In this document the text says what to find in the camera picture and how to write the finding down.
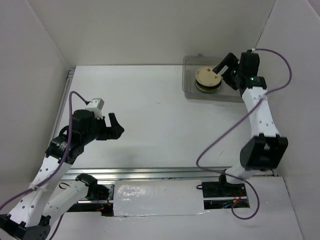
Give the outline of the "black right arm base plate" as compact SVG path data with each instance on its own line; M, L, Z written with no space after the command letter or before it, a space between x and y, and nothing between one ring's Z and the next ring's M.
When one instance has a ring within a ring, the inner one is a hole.
M229 184L219 181L203 181L196 186L197 190L202 191L205 199L241 199L247 196L246 188L243 183Z

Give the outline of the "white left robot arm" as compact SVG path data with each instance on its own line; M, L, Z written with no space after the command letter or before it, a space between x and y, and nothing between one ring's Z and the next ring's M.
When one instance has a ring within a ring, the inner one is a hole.
M114 113L105 117L92 110L80 109L72 114L72 125L66 125L53 138L45 152L43 163L27 191L19 196L17 205L0 216L0 228L17 240L45 240L52 225L77 201L85 198L106 199L110 190L98 184L92 175L79 174L65 190L52 198L56 186L71 168L76 158L92 141L117 140L125 131Z

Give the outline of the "lime green plate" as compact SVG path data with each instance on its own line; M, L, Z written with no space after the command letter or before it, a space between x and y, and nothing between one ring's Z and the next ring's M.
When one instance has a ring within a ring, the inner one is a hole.
M202 89L202 88L198 88L197 89L200 93L202 94L215 94L219 91L218 88L214 88L214 89Z

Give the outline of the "black glossy plate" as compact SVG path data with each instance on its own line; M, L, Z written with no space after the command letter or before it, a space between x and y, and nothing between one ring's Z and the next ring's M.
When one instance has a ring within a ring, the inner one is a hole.
M211 89L219 89L221 84L218 84L218 85L215 85L215 86L204 86L204 85L198 84L198 82L196 82L195 86L196 86L197 89L211 90Z

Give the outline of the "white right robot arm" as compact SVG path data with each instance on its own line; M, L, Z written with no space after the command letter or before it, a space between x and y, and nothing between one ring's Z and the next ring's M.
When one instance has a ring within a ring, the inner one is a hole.
M239 91L249 113L251 138L239 154L239 163L225 170L219 177L218 191L229 196L235 185L262 172L278 167L288 145L288 139L281 136L274 123L268 99L267 84L258 76L260 57L253 50L242 52L240 58L229 53L214 69L222 74L224 82Z

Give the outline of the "cream plate with brown motifs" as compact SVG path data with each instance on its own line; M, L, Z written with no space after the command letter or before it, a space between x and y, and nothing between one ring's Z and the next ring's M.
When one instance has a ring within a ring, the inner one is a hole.
M222 77L212 67L201 67L195 73L195 80L204 87L216 87L222 82Z

